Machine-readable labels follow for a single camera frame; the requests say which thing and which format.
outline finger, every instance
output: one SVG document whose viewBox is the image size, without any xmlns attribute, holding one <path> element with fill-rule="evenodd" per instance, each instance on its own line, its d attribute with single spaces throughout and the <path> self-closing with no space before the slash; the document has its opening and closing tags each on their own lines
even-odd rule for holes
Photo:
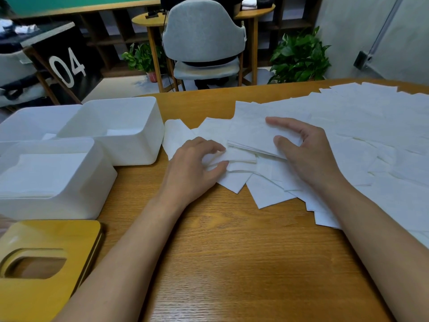
<svg viewBox="0 0 429 322">
<path fill-rule="evenodd" d="M 279 148 L 286 156 L 287 159 L 295 158 L 295 154 L 299 147 L 290 142 L 289 139 L 284 136 L 275 136 L 274 144 Z"/>
<path fill-rule="evenodd" d="M 265 122 L 271 125 L 291 129 L 292 131 L 298 132 L 301 135 L 309 135 L 317 129 L 317 127 L 315 127 L 314 125 L 292 118 L 278 118 L 275 116 L 267 116 L 265 118 Z"/>
<path fill-rule="evenodd" d="M 197 145 L 197 151 L 201 158 L 203 158 L 206 154 L 214 154 L 217 151 L 225 151 L 226 148 L 222 146 L 220 143 L 217 143 L 213 140 L 207 140 L 199 145 Z"/>
<path fill-rule="evenodd" d="M 220 163 L 217 164 L 215 168 L 206 172 L 206 176 L 210 184 L 215 184 L 217 180 L 223 174 L 225 174 L 225 172 L 227 171 L 228 164 L 229 164 L 229 161 L 221 161 Z"/>
<path fill-rule="evenodd" d="M 182 147 L 185 147 L 185 148 L 193 147 L 193 146 L 196 146 L 196 145 L 198 145 L 198 144 L 200 144 L 200 143 L 202 143 L 202 142 L 204 142 L 204 141 L 207 141 L 207 140 L 206 140 L 206 139 L 204 139 L 204 138 L 202 138 L 202 137 L 200 137 L 200 136 L 198 136 L 198 137 L 196 137 L 195 139 L 187 140 L 187 141 L 183 144 L 183 146 L 182 146 Z"/>
</svg>

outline white plastic box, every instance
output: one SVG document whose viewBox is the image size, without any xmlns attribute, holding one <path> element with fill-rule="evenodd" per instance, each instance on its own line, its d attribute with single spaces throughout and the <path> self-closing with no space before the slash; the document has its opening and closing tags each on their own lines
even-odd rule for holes
<svg viewBox="0 0 429 322">
<path fill-rule="evenodd" d="M 15 220 L 95 219 L 116 176 L 91 138 L 20 142 L 0 157 L 0 213 Z"/>
<path fill-rule="evenodd" d="M 19 141 L 46 140 L 55 135 L 82 105 L 28 107 L 0 124 L 0 155 Z"/>
<path fill-rule="evenodd" d="M 150 165 L 157 159 L 164 124 L 155 97 L 92 100 L 57 134 L 99 141 L 114 166 Z"/>
</svg>

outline person's left hand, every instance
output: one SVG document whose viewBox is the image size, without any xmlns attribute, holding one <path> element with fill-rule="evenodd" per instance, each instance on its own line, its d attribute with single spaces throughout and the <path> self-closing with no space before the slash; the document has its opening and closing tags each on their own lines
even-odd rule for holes
<svg viewBox="0 0 429 322">
<path fill-rule="evenodd" d="M 202 158 L 217 151 L 225 151 L 225 147 L 213 140 L 196 137 L 186 141 L 168 165 L 159 196 L 184 209 L 203 195 L 227 171 L 228 161 L 210 171 L 203 167 Z"/>
</svg>

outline number 04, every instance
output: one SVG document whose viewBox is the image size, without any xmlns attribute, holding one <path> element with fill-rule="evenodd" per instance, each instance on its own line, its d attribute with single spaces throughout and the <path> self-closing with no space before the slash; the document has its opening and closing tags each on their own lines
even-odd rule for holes
<svg viewBox="0 0 429 322">
<path fill-rule="evenodd" d="M 69 56 L 70 56 L 70 65 L 72 67 L 73 75 L 77 75 L 79 72 L 82 72 L 83 76 L 86 77 L 85 66 L 79 63 L 78 59 L 76 58 L 76 55 L 73 53 L 70 47 L 69 47 Z M 55 66 L 56 62 L 61 64 L 64 70 L 66 71 L 67 75 L 69 76 L 68 81 L 66 81 L 66 79 L 64 79 L 64 77 L 58 71 L 57 67 Z M 57 56 L 51 56 L 49 58 L 49 64 L 51 65 L 51 68 L 52 70 L 54 70 L 55 74 L 63 81 L 63 83 L 68 88 L 71 88 L 75 85 L 75 80 L 72 76 L 72 73 L 70 72 L 67 64 L 62 59 L 60 59 Z"/>
</svg>

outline green board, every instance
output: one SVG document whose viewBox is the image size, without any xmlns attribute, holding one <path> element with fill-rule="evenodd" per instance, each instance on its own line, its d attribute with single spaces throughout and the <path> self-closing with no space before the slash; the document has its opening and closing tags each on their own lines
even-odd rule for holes
<svg viewBox="0 0 429 322">
<path fill-rule="evenodd" d="M 88 5 L 110 4 L 142 0 L 6 0 L 18 16 L 30 16 L 43 11 Z"/>
</svg>

